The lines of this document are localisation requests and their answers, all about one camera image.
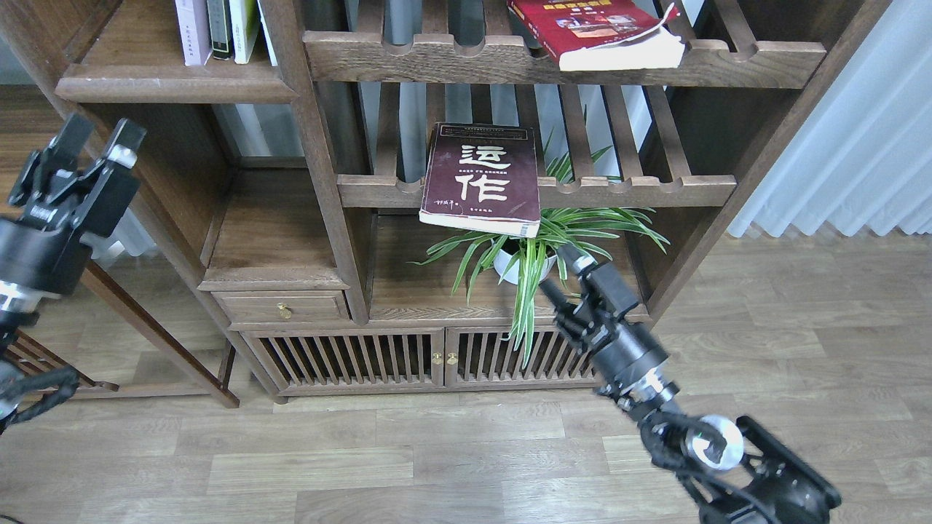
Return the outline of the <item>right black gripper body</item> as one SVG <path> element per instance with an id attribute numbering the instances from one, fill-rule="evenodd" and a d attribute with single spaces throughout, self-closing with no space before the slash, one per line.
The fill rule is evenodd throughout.
<path id="1" fill-rule="evenodd" d="M 605 381 L 597 392 L 608 397 L 660 397 L 667 381 L 661 368 L 665 349 L 642 324 L 629 324 L 608 313 L 589 317 L 580 307 L 560 306 L 556 325 L 564 338 Z"/>

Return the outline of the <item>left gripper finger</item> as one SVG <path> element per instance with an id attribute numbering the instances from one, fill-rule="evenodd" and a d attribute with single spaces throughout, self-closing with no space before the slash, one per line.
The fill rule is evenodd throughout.
<path id="1" fill-rule="evenodd" d="M 76 228 L 99 237 L 113 234 L 141 182 L 131 175 L 146 129 L 120 119 L 102 158 L 87 172 L 90 192 L 76 209 Z"/>
<path id="2" fill-rule="evenodd" d="M 90 208 L 84 202 L 95 185 L 95 160 L 80 169 L 80 154 L 90 138 L 93 125 L 86 117 L 72 113 L 48 146 L 33 151 L 9 193 L 7 203 L 24 207 L 29 202 L 59 207 L 73 199 L 74 207 Z"/>

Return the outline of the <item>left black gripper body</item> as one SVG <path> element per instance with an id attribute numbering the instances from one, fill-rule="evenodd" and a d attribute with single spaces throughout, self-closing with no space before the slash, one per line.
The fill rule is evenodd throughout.
<path id="1" fill-rule="evenodd" d="M 14 186 L 9 203 L 23 207 L 15 220 L 2 219 L 2 298 L 44 299 L 73 294 L 91 258 L 86 234 L 103 234 L 100 192 L 66 192 L 56 205 Z"/>

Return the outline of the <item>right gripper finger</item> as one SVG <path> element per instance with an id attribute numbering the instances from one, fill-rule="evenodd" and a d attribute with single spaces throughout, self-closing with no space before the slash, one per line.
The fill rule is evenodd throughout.
<path id="1" fill-rule="evenodd" d="M 560 246 L 557 255 L 579 279 L 585 300 L 597 309 L 608 312 L 615 319 L 622 319 L 640 304 L 636 293 L 612 263 L 596 262 L 592 255 L 580 251 L 572 243 Z"/>
<path id="2" fill-rule="evenodd" d="M 555 282 L 544 279 L 539 283 L 539 288 L 555 309 L 555 324 L 557 326 L 560 328 L 583 328 L 583 319 L 578 315 L 579 305 L 570 302 L 564 293 L 559 290 Z"/>

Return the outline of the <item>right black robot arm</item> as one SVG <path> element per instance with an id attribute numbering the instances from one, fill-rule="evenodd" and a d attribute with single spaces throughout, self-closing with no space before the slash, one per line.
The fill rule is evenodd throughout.
<path id="1" fill-rule="evenodd" d="M 572 245 L 557 255 L 580 286 L 580 301 L 572 303 L 555 283 L 540 283 L 558 330 L 603 379 L 596 393 L 638 426 L 650 461 L 695 501 L 700 522 L 829 522 L 841 493 L 759 422 L 680 409 L 678 386 L 663 377 L 665 349 L 626 318 L 639 299 L 615 266 Z"/>

